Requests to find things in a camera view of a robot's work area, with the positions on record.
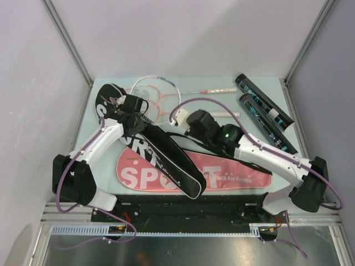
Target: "white panel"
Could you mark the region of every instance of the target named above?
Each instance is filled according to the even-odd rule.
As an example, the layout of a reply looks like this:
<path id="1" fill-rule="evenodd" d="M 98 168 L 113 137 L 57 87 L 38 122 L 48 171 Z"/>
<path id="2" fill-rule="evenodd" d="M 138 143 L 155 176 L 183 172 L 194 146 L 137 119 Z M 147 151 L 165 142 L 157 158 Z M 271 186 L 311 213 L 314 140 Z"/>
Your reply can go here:
<path id="1" fill-rule="evenodd" d="M 328 162 L 329 180 L 345 201 L 341 211 L 355 249 L 355 1 L 341 0 L 291 81 L 313 156 Z"/>
<path id="2" fill-rule="evenodd" d="M 0 265 L 21 265 L 88 87 L 40 1 L 1 1 L 0 22 Z"/>
<path id="3" fill-rule="evenodd" d="M 54 0 L 94 78 L 285 77 L 325 0 Z"/>

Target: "purple cable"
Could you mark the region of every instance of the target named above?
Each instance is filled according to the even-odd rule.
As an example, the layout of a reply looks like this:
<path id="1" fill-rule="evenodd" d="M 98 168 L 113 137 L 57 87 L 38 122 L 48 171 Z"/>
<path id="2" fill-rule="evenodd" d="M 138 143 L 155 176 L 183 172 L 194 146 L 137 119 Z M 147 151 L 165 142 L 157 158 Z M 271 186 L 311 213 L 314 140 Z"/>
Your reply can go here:
<path id="1" fill-rule="evenodd" d="M 99 118 L 99 122 L 100 122 L 100 128 L 103 129 L 105 127 L 105 120 L 103 117 L 100 117 Z M 79 204 L 75 204 L 73 206 L 71 206 L 70 208 L 68 209 L 62 209 L 62 207 L 60 206 L 60 192 L 62 190 L 62 186 L 63 186 L 63 182 L 64 182 L 64 179 L 65 177 L 67 176 L 70 168 L 72 167 L 72 165 L 74 164 L 74 162 L 77 160 L 77 158 L 81 155 L 81 152 L 82 151 L 85 151 L 89 146 L 90 144 L 92 144 L 101 134 L 102 134 L 103 131 L 98 131 L 89 141 L 88 143 L 86 143 L 81 149 L 80 151 L 72 158 L 72 160 L 68 163 L 68 165 L 66 166 L 66 168 L 64 169 L 63 173 L 62 173 L 62 176 L 60 177 L 60 180 L 59 180 L 59 183 L 58 183 L 58 188 L 57 188 L 57 195 L 55 197 L 55 204 L 57 206 L 57 209 L 60 213 L 68 213 L 70 212 L 72 209 L 76 208 L 79 206 Z M 117 241 L 117 240 L 112 240 L 112 239 L 107 239 L 109 242 L 114 242 L 114 243 L 126 243 L 126 242 L 129 242 L 131 240 L 133 240 L 136 236 L 137 236 L 137 229 L 134 227 L 133 224 L 131 224 L 130 222 L 126 221 L 126 220 L 123 220 L 122 218 L 116 216 L 116 215 L 113 215 L 112 213 L 109 213 L 108 211 L 105 211 L 104 209 L 100 209 L 100 208 L 96 208 L 96 207 L 93 207 L 93 206 L 89 206 L 88 207 L 90 208 L 93 208 L 93 209 L 97 209 L 98 211 L 108 215 L 108 216 L 111 216 L 112 218 L 114 219 L 117 219 L 119 220 L 120 222 L 123 222 L 129 226 L 131 226 L 131 228 L 133 229 L 134 231 L 134 235 L 127 239 L 127 240 L 123 240 L 123 241 Z M 68 247 L 68 248 L 61 248 L 61 247 L 56 247 L 60 250 L 70 250 L 70 249 L 74 249 L 74 248 L 78 248 L 78 247 L 81 247 L 91 241 L 94 241 L 94 240 L 98 240 L 98 239 L 103 239 L 102 237 L 96 237 L 96 238 L 92 238 L 92 239 L 89 239 L 87 241 L 84 241 L 83 243 L 81 244 L 77 244 L 75 246 L 72 246 L 72 247 Z"/>
<path id="2" fill-rule="evenodd" d="M 194 99 L 190 99 L 190 100 L 184 101 L 184 102 L 182 102 L 181 104 L 179 104 L 178 106 L 176 106 L 176 107 L 172 110 L 172 112 L 171 112 L 170 115 L 169 115 L 169 120 L 170 120 L 171 122 L 173 122 L 173 114 L 174 114 L 179 108 L 181 108 L 183 105 L 185 105 L 185 104 L 187 104 L 187 103 L 190 103 L 190 102 L 192 102 L 192 101 L 200 101 L 200 100 L 202 100 L 202 101 L 211 101 L 211 102 L 213 102 L 213 103 L 215 103 L 215 104 L 218 104 L 218 105 L 222 106 L 222 107 L 233 117 L 233 119 L 237 122 L 238 126 L 239 126 L 240 129 L 243 131 L 243 133 L 246 135 L 246 137 L 247 137 L 255 146 L 257 146 L 257 147 L 259 147 L 259 148 L 261 147 L 261 145 L 260 145 L 257 141 L 255 141 L 255 140 L 249 135 L 249 133 L 248 133 L 248 132 L 246 131 L 246 129 L 243 127 L 243 125 L 242 125 L 242 123 L 239 121 L 239 119 L 233 114 L 233 112 L 232 112 L 226 105 L 224 105 L 223 103 L 221 103 L 221 102 L 219 102 L 219 101 L 216 101 L 216 100 L 214 100 L 214 99 L 209 99 L 209 98 L 194 98 Z M 268 152 L 270 152 L 271 154 L 274 154 L 274 155 L 276 155 L 276 156 L 278 156 L 278 157 L 281 157 L 281 158 L 283 158 L 283 159 L 285 159 L 285 160 L 287 160 L 287 161 L 293 163 L 294 165 L 298 165 L 298 164 L 299 164 L 298 161 L 296 161 L 296 160 L 294 160 L 294 159 L 292 159 L 292 158 L 289 158 L 288 156 L 286 156 L 286 155 L 284 155 L 284 154 L 282 154 L 282 153 L 280 153 L 280 152 L 278 152 L 278 151 L 274 151 L 274 150 L 272 150 L 272 149 L 269 149 L 268 147 L 263 147 L 263 150 L 268 151 Z M 329 183 L 328 180 L 326 180 L 322 175 L 320 175 L 320 174 L 317 173 L 315 170 L 309 168 L 309 167 L 306 166 L 306 165 L 300 164 L 299 167 L 305 169 L 306 171 L 308 171 L 308 172 L 310 172 L 310 173 L 312 173 L 313 175 L 315 175 L 316 177 L 318 177 L 321 181 L 323 181 L 323 182 L 331 189 L 331 191 L 333 191 L 333 193 L 336 195 L 336 197 L 337 197 L 338 200 L 339 200 L 339 207 L 335 207 L 335 208 L 334 208 L 334 207 L 329 207 L 329 206 L 326 206 L 326 205 L 324 205 L 324 204 L 321 204 L 322 207 L 328 208 L 328 209 L 333 209 L 333 210 L 336 210 L 336 211 L 343 208 L 344 203 L 343 203 L 342 197 L 338 194 L 338 192 L 336 191 L 336 189 Z"/>
<path id="3" fill-rule="evenodd" d="M 276 243 L 276 242 L 281 242 L 281 243 L 285 243 L 285 244 L 288 244 L 288 245 L 291 245 L 293 246 L 294 248 L 297 248 L 302 256 L 305 258 L 305 259 L 308 259 L 308 255 L 306 254 L 306 252 L 303 251 L 303 249 L 300 247 L 300 244 L 298 243 L 295 235 L 293 234 L 293 231 L 291 230 L 291 226 L 290 226 L 290 219 L 288 218 L 288 212 L 286 211 L 285 212 L 285 217 L 286 217 L 286 223 L 287 223 L 287 228 L 291 234 L 291 237 L 293 239 L 293 241 L 295 242 L 294 244 L 291 242 L 291 241 L 288 241 L 288 240 L 285 240 L 285 239 L 275 239 L 275 240 L 270 240 L 270 241 L 266 241 L 264 240 L 261 236 L 260 236 L 260 240 L 263 241 L 263 243 Z"/>

